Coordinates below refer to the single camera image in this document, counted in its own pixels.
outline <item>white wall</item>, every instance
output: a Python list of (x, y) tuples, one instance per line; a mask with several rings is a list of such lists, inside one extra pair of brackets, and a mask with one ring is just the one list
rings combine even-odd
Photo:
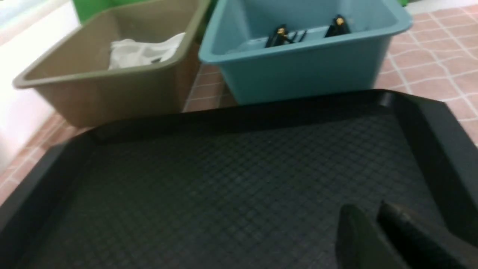
[(478, 0), (409, 0), (406, 9), (410, 14), (420, 14), (474, 4), (478, 4)]
[(0, 174), (53, 112), (34, 90), (13, 79), (79, 22), (71, 1), (0, 45)]

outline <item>black clip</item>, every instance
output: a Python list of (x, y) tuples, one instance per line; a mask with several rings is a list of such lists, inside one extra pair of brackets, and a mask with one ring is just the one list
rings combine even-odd
[[(302, 34), (302, 37), (299, 39), (299, 42), (303, 41), (305, 38), (305, 35), (307, 34), (307, 30), (304, 31)], [(266, 48), (268, 47), (275, 47), (275, 46), (281, 46), (284, 45), (286, 42), (289, 44), (295, 43), (294, 40), (297, 37), (297, 32), (295, 32), (294, 36), (292, 39), (289, 39), (289, 31), (287, 30), (287, 26), (285, 24), (281, 24), (279, 27), (277, 27), (272, 35), (269, 36), (269, 39), (266, 42)]]
[(348, 27), (347, 22), (345, 21), (345, 18), (340, 15), (337, 15), (337, 17), (332, 20), (332, 24), (327, 30), (325, 37), (331, 37), (331, 36), (349, 34), (349, 33), (350, 33), (350, 29)]

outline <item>bin rim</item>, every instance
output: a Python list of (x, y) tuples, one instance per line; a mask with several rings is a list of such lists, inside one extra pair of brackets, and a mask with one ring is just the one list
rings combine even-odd
[(231, 54), (214, 54), (212, 52), (213, 44), (216, 39), (220, 38), (217, 36), (217, 32), (219, 29), (220, 22), (224, 16), (224, 10), (226, 9), (228, 1), (236, 0), (220, 0), (216, 6), (213, 16), (211, 17), (211, 20), (206, 30), (206, 34), (204, 35), (203, 43), (199, 50), (199, 59), (203, 63), (221, 64), (259, 57), (274, 56), (277, 54), (283, 55), (284, 53), (295, 53), (310, 49), (325, 48), (333, 45), (355, 43), (357, 41), (362, 41), (366, 39), (383, 36), (393, 36), (395, 34), (403, 33), (410, 29), (413, 25), (413, 18), (405, 10), (405, 8), (398, 3), (397, 0), (381, 0), (389, 8), (392, 15), (397, 20), (397, 22), (392, 26), (372, 31), (333, 36), (327, 39), (320, 39), (320, 41), (315, 42), (301, 42), (289, 44), (287, 46), (276, 46), (267, 49), (243, 51)]
[(26, 76), (33, 69), (35, 69), (40, 63), (42, 63), (45, 59), (47, 59), (56, 49), (61, 47), (69, 38), (71, 38), (73, 35), (81, 31), (83, 27), (85, 27), (86, 25), (94, 21), (94, 19), (100, 16), (101, 14), (111, 10), (120, 10), (124, 8), (129, 8), (130, 6), (133, 6), (133, 5), (147, 5), (147, 4), (152, 4), (153, 2), (160, 2), (160, 1), (164, 1), (164, 0), (152, 0), (152, 1), (146, 1), (146, 2), (133, 3), (133, 4), (110, 8), (102, 12), (99, 12), (98, 14), (93, 16), (91, 19), (89, 19), (84, 25), (78, 27), (77, 29), (73, 30), (70, 34), (63, 37), (60, 41), (58, 41), (55, 45), (53, 45), (47, 52), (42, 54), (37, 60), (35, 60), (30, 66), (28, 66), (23, 72), (17, 75), (17, 77), (15, 77), (15, 79), (13, 80), (13, 86), (19, 90), (24, 90), (24, 89), (36, 88), (40, 86), (53, 85), (53, 84), (59, 84), (59, 83), (79, 82), (83, 80), (110, 78), (110, 77), (115, 77), (117, 75), (132, 75), (132, 74), (138, 74), (138, 73), (144, 73), (144, 72), (154, 72), (158, 69), (165, 69), (165, 68), (173, 67), (177, 65), (179, 62), (184, 60), (184, 58), (187, 56), (187, 52), (191, 49), (191, 46), (195, 42), (195, 38), (199, 31), (200, 24), (204, 16), (206, 15), (206, 12), (207, 12), (207, 9), (209, 8), (211, 0), (197, 0), (198, 7), (196, 8), (194, 15), (191, 17), (191, 20), (189, 21), (186, 27), (186, 30), (185, 30), (186, 34), (184, 35), (182, 42), (180, 43), (178, 49), (176, 50), (176, 53), (171, 58), (169, 58), (168, 60), (164, 62), (153, 63), (150, 65), (139, 66), (139, 67), (127, 67), (127, 68), (119, 68), (119, 69), (113, 69), (113, 70), (105, 69), (105, 70), (96, 70), (96, 71), (89, 71), (84, 73), (76, 73), (76, 74), (69, 74), (69, 75), (62, 75), (62, 76), (55, 76), (55, 77), (48, 77), (48, 78), (26, 79)]

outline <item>pink tile floor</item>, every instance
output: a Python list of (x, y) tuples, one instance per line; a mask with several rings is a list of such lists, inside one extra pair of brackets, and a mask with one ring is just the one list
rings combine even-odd
[[(478, 5), (415, 15), (393, 39), (376, 88), (446, 102), (478, 145)], [(235, 105), (219, 69), (202, 66), (184, 111)], [(0, 204), (49, 147), (83, 131), (53, 115), (0, 175)]]

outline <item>black object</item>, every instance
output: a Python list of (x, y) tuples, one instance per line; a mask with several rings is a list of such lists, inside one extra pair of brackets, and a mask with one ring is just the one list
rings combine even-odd
[(406, 269), (375, 223), (355, 205), (340, 209), (336, 256), (338, 269)]
[(478, 268), (477, 248), (410, 209), (384, 202), (378, 221), (413, 268)]
[[(297, 37), (297, 33), (298, 32), (295, 32), (292, 39), (289, 39), (288, 37), (289, 30), (287, 30), (287, 25), (281, 24), (279, 27), (277, 27), (274, 30), (274, 32), (272, 32), (272, 35), (269, 36), (265, 47), (268, 48), (268, 47), (281, 46), (281, 45), (284, 45), (286, 42), (288, 44), (292, 44), (294, 43), (295, 38)], [(304, 40), (306, 34), (307, 34), (307, 30), (304, 31), (299, 42)]]
[(2, 268), (334, 268), (354, 203), (475, 240), (478, 153), (446, 104), (370, 90), (123, 121), (0, 207)]
[(331, 37), (331, 36), (337, 36), (337, 35), (349, 34), (349, 33), (350, 33), (350, 29), (348, 27), (347, 21), (345, 20), (344, 17), (337, 15), (337, 17), (335, 17), (332, 20), (332, 24), (327, 30), (325, 37)]

